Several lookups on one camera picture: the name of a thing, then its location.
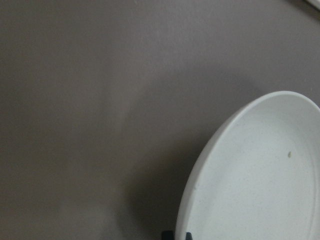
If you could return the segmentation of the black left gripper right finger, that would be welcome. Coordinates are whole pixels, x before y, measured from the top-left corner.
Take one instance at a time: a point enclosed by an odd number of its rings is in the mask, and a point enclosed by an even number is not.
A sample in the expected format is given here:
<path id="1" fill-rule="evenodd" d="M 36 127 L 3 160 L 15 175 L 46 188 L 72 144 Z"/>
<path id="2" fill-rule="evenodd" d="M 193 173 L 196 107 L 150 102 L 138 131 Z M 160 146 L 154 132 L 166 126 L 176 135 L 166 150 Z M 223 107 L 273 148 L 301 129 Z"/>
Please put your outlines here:
<path id="1" fill-rule="evenodd" d="M 185 234 L 185 240 L 193 240 L 193 236 L 192 236 L 192 234 L 190 232 L 187 232 Z"/>

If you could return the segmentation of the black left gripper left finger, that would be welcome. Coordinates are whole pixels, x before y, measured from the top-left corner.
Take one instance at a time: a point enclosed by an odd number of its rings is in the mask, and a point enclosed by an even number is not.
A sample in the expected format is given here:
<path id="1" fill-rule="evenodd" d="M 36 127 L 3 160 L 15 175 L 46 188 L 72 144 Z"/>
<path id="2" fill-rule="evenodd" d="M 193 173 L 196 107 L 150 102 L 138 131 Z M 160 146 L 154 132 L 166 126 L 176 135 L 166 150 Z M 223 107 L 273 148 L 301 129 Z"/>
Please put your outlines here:
<path id="1" fill-rule="evenodd" d="M 162 231 L 161 240 L 174 240 L 174 232 L 172 230 Z"/>

